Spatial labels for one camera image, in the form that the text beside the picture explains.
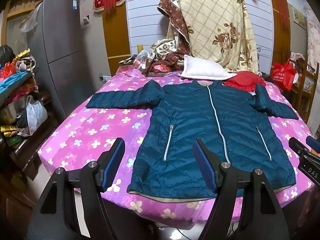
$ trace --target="bed sheet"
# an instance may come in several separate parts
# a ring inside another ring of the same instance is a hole
[[[150,79],[161,86],[191,82],[188,79],[182,80],[176,73],[167,77],[150,78],[136,69],[130,69],[115,75],[98,92],[136,90]],[[291,106],[275,85],[267,82],[266,89],[271,99]],[[137,150],[150,125],[151,110],[86,109],[85,105],[89,100],[90,98],[74,110],[39,149],[38,154],[47,171],[52,173],[58,167],[64,167],[67,171],[82,168],[86,163],[97,160],[103,151],[109,150],[117,137],[122,137],[126,144],[125,154],[113,185],[102,197],[134,210],[143,217],[180,228],[206,221],[214,199],[190,203],[160,203],[126,192]],[[270,117],[269,120],[296,174],[297,184],[276,194],[283,207],[313,185],[298,170],[299,158],[288,146],[290,137],[296,137],[305,144],[306,137],[311,133],[301,118],[287,120]],[[239,220],[241,206],[240,197],[236,199],[233,221]]]

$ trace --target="black bag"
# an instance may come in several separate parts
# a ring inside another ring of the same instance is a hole
[[[2,67],[7,62],[12,62],[12,60],[16,57],[16,55],[13,53],[13,50],[8,45],[0,46],[0,64]]]

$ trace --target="pillow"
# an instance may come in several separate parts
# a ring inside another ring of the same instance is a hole
[[[184,78],[226,80],[236,75],[228,73],[218,63],[184,55],[184,68],[181,74]]]
[[[263,79],[251,71],[238,71],[237,76],[223,82],[224,85],[238,88],[247,92],[256,90],[256,84],[266,86]]]

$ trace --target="gray refrigerator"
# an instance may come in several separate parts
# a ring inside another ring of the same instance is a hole
[[[83,49],[79,0],[44,0],[34,29],[27,32],[36,59],[36,82],[51,95],[52,110],[61,123],[94,94]]]

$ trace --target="jacket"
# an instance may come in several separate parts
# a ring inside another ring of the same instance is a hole
[[[263,170],[273,189],[296,183],[294,169],[268,115],[298,119],[286,104],[215,81],[160,85],[151,80],[136,91],[95,94],[87,108],[152,108],[150,127],[133,165],[129,193],[161,202],[188,202],[215,195],[206,187],[192,152],[200,138],[223,162]]]

